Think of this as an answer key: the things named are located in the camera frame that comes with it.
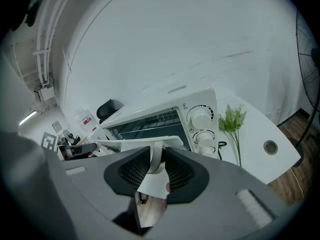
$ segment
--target oven dial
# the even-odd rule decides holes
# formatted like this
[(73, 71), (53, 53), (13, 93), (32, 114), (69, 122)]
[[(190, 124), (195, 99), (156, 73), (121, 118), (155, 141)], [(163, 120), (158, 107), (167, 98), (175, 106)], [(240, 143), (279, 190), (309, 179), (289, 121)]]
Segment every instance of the oven dial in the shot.
[(212, 157), (214, 155), (214, 152), (215, 152), (215, 148), (212, 147), (212, 146), (209, 146), (209, 147), (202, 147), (200, 150), (199, 150), (199, 153), (201, 155), (204, 155), (204, 156), (208, 156), (208, 157)]
[(211, 114), (204, 108), (198, 108), (192, 112), (192, 125), (197, 129), (205, 129), (211, 124)]
[(201, 148), (206, 148), (214, 145), (213, 136), (210, 132), (207, 131), (200, 132), (196, 136), (196, 142)]

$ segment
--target black mesh panel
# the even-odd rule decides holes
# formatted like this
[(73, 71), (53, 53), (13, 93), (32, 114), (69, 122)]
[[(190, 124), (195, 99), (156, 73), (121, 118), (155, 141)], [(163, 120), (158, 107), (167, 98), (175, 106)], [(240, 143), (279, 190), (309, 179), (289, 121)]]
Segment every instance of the black mesh panel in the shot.
[(195, 175), (190, 165), (174, 155), (166, 157), (166, 165), (168, 165), (165, 168), (169, 176), (171, 192), (188, 184)]
[(145, 157), (144, 154), (139, 155), (122, 165), (118, 171), (120, 177), (134, 186), (135, 190), (139, 188), (150, 167), (149, 157), (148, 159)]

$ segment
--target table hole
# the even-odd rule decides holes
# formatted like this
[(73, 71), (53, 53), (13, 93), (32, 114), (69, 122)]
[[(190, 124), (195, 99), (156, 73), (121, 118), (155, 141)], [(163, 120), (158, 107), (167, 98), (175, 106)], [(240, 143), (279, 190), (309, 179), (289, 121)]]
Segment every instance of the table hole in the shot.
[(272, 140), (267, 140), (263, 144), (263, 148), (269, 155), (275, 155), (278, 152), (278, 145)]

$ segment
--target black baseboard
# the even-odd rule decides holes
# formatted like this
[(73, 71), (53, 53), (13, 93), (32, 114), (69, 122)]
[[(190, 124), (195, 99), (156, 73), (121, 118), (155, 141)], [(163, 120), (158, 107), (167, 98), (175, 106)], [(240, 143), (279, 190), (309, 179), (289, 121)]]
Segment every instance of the black baseboard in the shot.
[(277, 125), (277, 127), (280, 127), (282, 125), (284, 125), (286, 122), (288, 122), (291, 118), (293, 118), (294, 116), (296, 116), (297, 114), (300, 114), (301, 116), (303, 116), (304, 118), (308, 119), (310, 117), (310, 114), (308, 112), (306, 112), (304, 109), (299, 108), (297, 112), (295, 112), (293, 115), (289, 116), (286, 120), (282, 121), (281, 123), (279, 123)]

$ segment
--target pipe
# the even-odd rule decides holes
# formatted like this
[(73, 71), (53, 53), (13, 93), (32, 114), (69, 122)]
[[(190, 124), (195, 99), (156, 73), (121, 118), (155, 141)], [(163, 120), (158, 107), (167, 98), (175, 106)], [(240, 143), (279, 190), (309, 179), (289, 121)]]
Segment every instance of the pipe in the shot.
[[(44, 40), (44, 49), (47, 50), (49, 48), (49, 36), (50, 36), (50, 32), (51, 29), (52, 29), (52, 25), (54, 23), (54, 19), (55, 19), (55, 16), (57, 14), (57, 11), (59, 9), (59, 6), (60, 4), (62, 3), (62, 0), (57, 0), (54, 4), (54, 7), (53, 7), (53, 10), (52, 10), (52, 13), (51, 13), (51, 16), (50, 16), (50, 19), (49, 19), (49, 23), (48, 23), (48, 26), (47, 26), (47, 31), (46, 31), (46, 34), (45, 34), (45, 40)], [(48, 81), (48, 77), (49, 77), (49, 64), (47, 63), (47, 53), (44, 53), (43, 54), (43, 75), (44, 75), (44, 81), (45, 81), (45, 85), (48, 85), (49, 84), (49, 81)]]
[[(51, 47), (51, 44), (52, 44), (52, 40), (54, 39), (54, 34), (55, 34), (55, 31), (56, 31), (56, 27), (57, 27), (57, 24), (58, 24), (58, 21), (59, 21), (59, 18), (61, 16), (61, 13), (62, 11), (64, 10), (66, 4), (67, 4), (68, 0), (64, 0), (60, 9), (59, 9), (59, 12), (57, 14), (57, 17), (55, 18), (54, 20), (54, 24), (53, 24), (53, 28), (52, 28), (52, 31), (51, 31), (51, 34), (50, 34), (50, 39), (49, 39), (49, 45), (48, 45), (48, 48)], [(46, 56), (47, 57), (47, 60), (46, 60), (46, 68), (48, 69), (48, 76), (49, 76), (49, 59), (50, 59), (50, 52), (48, 53), (48, 55)]]
[[(44, 23), (45, 23), (45, 17), (46, 17), (46, 14), (48, 12), (48, 8), (49, 8), (50, 2), (51, 2), (51, 0), (44, 0), (44, 5), (43, 5), (42, 11), (41, 11), (39, 25), (38, 25), (38, 29), (37, 29), (37, 33), (36, 33), (36, 51), (37, 52), (40, 51), (40, 49), (41, 49), (41, 35), (42, 35), (42, 32), (43, 32), (43, 27), (44, 27)], [(42, 70), (41, 70), (41, 57), (40, 57), (40, 54), (36, 55), (36, 66), (37, 66), (37, 70), (38, 70), (38, 75), (39, 75), (41, 86), (44, 87), (44, 79), (43, 79)]]

